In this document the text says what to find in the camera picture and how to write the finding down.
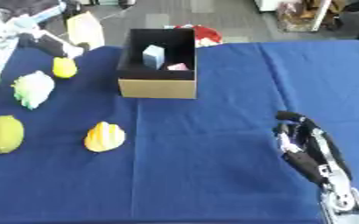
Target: yellow ball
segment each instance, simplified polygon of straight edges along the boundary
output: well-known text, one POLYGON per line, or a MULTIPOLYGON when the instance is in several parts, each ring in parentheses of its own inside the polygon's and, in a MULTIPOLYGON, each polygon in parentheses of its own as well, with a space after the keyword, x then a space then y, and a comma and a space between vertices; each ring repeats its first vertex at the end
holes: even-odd
POLYGON ((69 79, 77 74, 77 66, 73 59, 54 58, 53 74, 61 79, 69 79))
POLYGON ((12 115, 0 116, 0 154, 10 153, 23 142, 23 124, 12 115))

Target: blue cube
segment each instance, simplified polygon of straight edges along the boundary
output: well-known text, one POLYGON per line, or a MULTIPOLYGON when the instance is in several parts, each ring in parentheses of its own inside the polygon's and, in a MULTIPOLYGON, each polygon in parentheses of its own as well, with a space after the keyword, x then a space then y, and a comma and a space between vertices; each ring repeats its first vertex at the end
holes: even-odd
POLYGON ((157 45, 149 45, 143 51, 144 65, 154 69, 160 69, 165 63, 165 48, 157 45))

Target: open box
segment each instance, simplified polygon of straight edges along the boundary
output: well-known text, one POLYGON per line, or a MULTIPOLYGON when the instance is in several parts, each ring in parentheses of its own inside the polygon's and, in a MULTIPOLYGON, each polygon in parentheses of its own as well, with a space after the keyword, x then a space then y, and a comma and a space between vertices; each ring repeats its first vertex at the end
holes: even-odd
POLYGON ((118 83, 123 97, 196 98, 197 73, 193 29, 132 29, 118 64, 118 83), (165 48, 165 64, 159 69, 143 63, 149 45, 165 48), (167 66, 184 63, 189 70, 167 66))

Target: small yellow toy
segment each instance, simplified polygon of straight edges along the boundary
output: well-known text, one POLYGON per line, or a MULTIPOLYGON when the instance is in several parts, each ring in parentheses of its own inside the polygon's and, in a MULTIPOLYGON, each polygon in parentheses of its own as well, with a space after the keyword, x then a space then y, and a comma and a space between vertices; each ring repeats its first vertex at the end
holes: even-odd
POLYGON ((0 115, 0 154, 10 153, 23 142, 23 124, 12 115, 0 115))
POLYGON ((61 79, 69 79, 77 74, 77 66, 73 59, 54 58, 53 74, 61 79))
POLYGON ((103 152, 114 150, 125 141, 125 132, 116 124, 99 122, 91 129, 84 144, 90 151, 103 152))

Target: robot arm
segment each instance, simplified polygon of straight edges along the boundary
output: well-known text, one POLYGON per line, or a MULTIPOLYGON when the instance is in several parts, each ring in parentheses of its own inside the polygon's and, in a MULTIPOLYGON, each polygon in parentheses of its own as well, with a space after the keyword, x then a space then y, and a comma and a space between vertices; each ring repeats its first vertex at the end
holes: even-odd
POLYGON ((274 129, 282 158, 320 189, 327 224, 359 224, 359 191, 329 135, 309 118, 280 111, 274 129))

